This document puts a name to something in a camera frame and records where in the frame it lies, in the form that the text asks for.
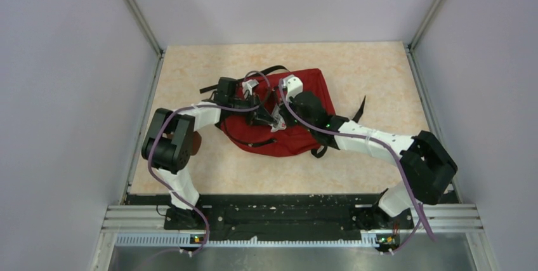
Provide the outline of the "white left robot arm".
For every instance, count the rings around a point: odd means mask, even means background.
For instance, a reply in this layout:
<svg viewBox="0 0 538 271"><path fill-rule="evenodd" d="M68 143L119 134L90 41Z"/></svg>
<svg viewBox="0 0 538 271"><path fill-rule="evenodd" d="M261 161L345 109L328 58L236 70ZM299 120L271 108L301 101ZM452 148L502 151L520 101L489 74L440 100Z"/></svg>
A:
<svg viewBox="0 0 538 271"><path fill-rule="evenodd" d="M179 219L187 228L199 227L204 218L203 211L195 206L200 194L186 169L198 147L198 131L232 114L259 114L265 100L254 92L258 86L254 78L222 77L211 98L177 110L155 111L141 156L151 176L167 188L171 204L181 209Z"/></svg>

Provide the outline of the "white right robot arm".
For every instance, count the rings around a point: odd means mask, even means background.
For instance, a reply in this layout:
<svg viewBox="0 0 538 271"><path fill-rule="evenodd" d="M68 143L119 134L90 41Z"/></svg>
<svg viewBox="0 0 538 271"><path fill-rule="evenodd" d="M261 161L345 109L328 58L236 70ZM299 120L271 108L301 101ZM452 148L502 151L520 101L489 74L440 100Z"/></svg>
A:
<svg viewBox="0 0 538 271"><path fill-rule="evenodd" d="M415 136L387 133L329 114L311 91L295 95L281 91L280 95L293 120L324 148L367 154L397 167L402 181L383 192L372 210L378 227L390 227L408 208L438 204L458 171L456 162L429 131Z"/></svg>

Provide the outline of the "clear plastic protractor packet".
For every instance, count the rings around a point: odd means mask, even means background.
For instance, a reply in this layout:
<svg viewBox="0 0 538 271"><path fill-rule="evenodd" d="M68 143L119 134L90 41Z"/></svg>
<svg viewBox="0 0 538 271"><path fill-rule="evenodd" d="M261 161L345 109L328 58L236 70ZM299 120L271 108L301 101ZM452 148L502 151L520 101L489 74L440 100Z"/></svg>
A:
<svg viewBox="0 0 538 271"><path fill-rule="evenodd" d="M276 133L280 130L286 129L287 126L286 126L284 118L280 114L280 107L278 105L274 106L271 116L273 118L273 122L271 123L272 133Z"/></svg>

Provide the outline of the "red student backpack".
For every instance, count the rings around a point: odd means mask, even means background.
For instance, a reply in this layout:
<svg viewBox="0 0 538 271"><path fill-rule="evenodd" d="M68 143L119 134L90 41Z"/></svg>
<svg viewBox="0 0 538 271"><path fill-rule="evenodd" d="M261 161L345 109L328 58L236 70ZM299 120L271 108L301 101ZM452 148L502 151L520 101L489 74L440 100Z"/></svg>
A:
<svg viewBox="0 0 538 271"><path fill-rule="evenodd" d="M260 76L249 76L259 81L254 92L264 98L269 92L273 96L265 104L267 111L272 113L275 105L280 107L280 114L286 123L286 129L276 133L271 132L271 126L251 126L250 115L232 114L216 124L236 146L246 152L268 155L272 157L290 157L310 152L316 158L321 158L327 149L319 144L310 132L299 126L286 111L278 92L279 80L291 74L303 82L303 91L312 91L318 96L328 113L336 115L331 96L320 69L305 69L290 71L282 65L274 65L261 71ZM217 84L201 88L200 93L211 92L213 96Z"/></svg>

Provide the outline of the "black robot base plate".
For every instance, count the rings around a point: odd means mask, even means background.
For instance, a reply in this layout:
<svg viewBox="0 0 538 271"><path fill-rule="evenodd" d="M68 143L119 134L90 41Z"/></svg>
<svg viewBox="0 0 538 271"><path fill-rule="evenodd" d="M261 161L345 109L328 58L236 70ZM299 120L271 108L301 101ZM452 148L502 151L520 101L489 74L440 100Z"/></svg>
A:
<svg viewBox="0 0 538 271"><path fill-rule="evenodd" d="M367 231L390 234L414 228L418 217L406 209L391 218L377 203L380 194L202 194L197 211L178 209L168 195L128 195L128 206L163 208L166 230L192 230L190 242L359 241Z"/></svg>

